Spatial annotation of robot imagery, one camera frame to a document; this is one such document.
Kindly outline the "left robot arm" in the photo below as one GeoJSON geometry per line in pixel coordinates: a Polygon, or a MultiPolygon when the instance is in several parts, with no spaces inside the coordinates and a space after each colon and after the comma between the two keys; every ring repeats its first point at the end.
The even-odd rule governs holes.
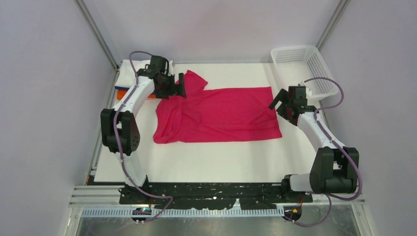
{"type": "Polygon", "coordinates": [[[114,153],[125,175],[125,184],[134,187],[132,197],[144,204],[150,198],[168,199],[171,196],[151,194],[145,187],[148,177],[145,173],[137,149],[140,144],[140,132],[135,116],[152,93],[157,98],[169,99],[172,96],[186,98],[184,74],[176,80],[170,72],[169,61],[152,55],[144,68],[137,69],[133,60],[129,60],[133,71],[133,84],[122,99],[111,109],[103,109],[100,114],[102,144],[114,153]]]}

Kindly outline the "pink t shirt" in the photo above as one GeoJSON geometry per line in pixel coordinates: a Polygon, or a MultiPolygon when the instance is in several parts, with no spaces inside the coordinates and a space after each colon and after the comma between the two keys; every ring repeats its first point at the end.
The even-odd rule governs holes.
{"type": "Polygon", "coordinates": [[[212,143],[282,138],[276,113],[269,109],[271,87],[206,89],[208,81],[188,70],[186,98],[162,99],[153,141],[212,143]]]}

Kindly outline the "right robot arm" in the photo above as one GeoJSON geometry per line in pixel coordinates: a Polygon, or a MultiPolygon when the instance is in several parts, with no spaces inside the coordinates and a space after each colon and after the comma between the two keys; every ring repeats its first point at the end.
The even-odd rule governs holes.
{"type": "Polygon", "coordinates": [[[308,105],[305,86],[281,89],[269,109],[298,127],[316,152],[310,172],[284,176],[280,189],[284,200],[293,202],[301,192],[327,194],[344,201],[359,197],[362,191],[359,152],[346,147],[325,126],[321,110],[308,105]]]}

